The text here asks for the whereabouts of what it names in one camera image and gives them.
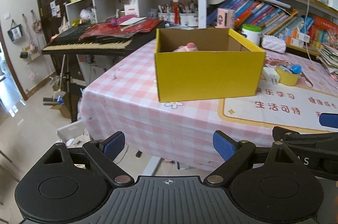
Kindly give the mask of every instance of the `blue pad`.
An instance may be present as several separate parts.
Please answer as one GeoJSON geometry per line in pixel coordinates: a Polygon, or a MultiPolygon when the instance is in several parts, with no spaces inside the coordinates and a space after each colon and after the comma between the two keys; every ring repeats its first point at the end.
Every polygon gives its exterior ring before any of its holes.
{"type": "Polygon", "coordinates": [[[214,132],[213,135],[213,145],[215,150],[224,159],[224,161],[228,160],[236,153],[236,147],[234,146],[234,144],[232,144],[230,141],[225,139],[217,132],[214,132]]]}
{"type": "Polygon", "coordinates": [[[329,126],[330,128],[338,129],[338,114],[322,113],[319,116],[319,123],[322,126],[329,126]]]}
{"type": "Polygon", "coordinates": [[[124,149],[125,136],[123,133],[120,133],[117,136],[113,134],[111,137],[104,140],[101,144],[103,145],[102,152],[104,153],[104,155],[107,156],[110,160],[114,161],[115,158],[124,149]]]}

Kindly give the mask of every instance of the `white quilted pouch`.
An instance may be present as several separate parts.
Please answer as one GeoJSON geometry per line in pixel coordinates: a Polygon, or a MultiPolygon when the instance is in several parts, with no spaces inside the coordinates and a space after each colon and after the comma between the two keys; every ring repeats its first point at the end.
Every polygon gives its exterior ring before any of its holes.
{"type": "Polygon", "coordinates": [[[282,39],[269,35],[263,36],[262,47],[282,54],[286,50],[286,44],[282,39]]]}

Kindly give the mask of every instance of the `door frame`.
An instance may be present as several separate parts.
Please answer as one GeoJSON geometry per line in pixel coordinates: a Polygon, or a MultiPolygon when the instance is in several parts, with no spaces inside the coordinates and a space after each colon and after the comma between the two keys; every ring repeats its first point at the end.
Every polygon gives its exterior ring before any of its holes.
{"type": "Polygon", "coordinates": [[[15,73],[15,70],[14,70],[14,67],[12,65],[12,62],[11,62],[11,59],[10,59],[10,56],[8,54],[8,50],[7,50],[7,47],[6,47],[6,44],[5,44],[5,39],[3,38],[3,34],[2,34],[2,29],[1,29],[1,23],[0,23],[0,43],[1,43],[1,47],[2,47],[2,50],[3,50],[3,53],[5,55],[5,60],[6,60],[6,64],[8,66],[8,69],[10,70],[10,73],[14,79],[14,82],[16,84],[16,87],[18,88],[22,98],[27,101],[28,100],[28,97],[26,95],[26,93],[24,92],[20,82],[19,82],[19,79],[15,73]]]}

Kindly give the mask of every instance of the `white container with green lid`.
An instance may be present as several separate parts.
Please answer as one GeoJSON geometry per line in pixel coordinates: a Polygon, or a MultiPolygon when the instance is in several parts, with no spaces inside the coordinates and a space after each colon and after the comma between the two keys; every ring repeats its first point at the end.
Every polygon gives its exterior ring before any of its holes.
{"type": "Polygon", "coordinates": [[[242,34],[246,35],[246,38],[253,42],[255,45],[259,45],[261,37],[261,28],[258,26],[243,24],[242,34]]]}

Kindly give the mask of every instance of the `pink plush toy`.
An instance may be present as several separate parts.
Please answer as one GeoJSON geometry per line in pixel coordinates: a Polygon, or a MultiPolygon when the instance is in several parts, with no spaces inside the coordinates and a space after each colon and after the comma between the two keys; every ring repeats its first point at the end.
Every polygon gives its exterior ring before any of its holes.
{"type": "Polygon", "coordinates": [[[189,52],[189,51],[198,51],[194,43],[188,43],[186,46],[180,46],[174,52],[189,52]]]}

